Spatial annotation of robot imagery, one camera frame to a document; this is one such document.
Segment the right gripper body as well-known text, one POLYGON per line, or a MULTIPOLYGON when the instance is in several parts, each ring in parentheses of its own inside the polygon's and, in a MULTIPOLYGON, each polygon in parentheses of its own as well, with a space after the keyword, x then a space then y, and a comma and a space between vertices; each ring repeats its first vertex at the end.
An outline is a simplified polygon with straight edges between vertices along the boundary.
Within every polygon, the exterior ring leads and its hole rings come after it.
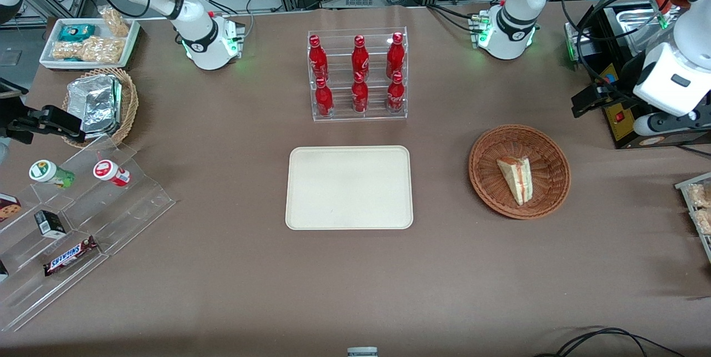
POLYGON ((10 139, 20 139, 16 130, 11 129, 11 124, 27 117, 29 108, 25 105, 23 97, 29 90, 18 86, 14 82, 1 79, 1 136, 10 139))

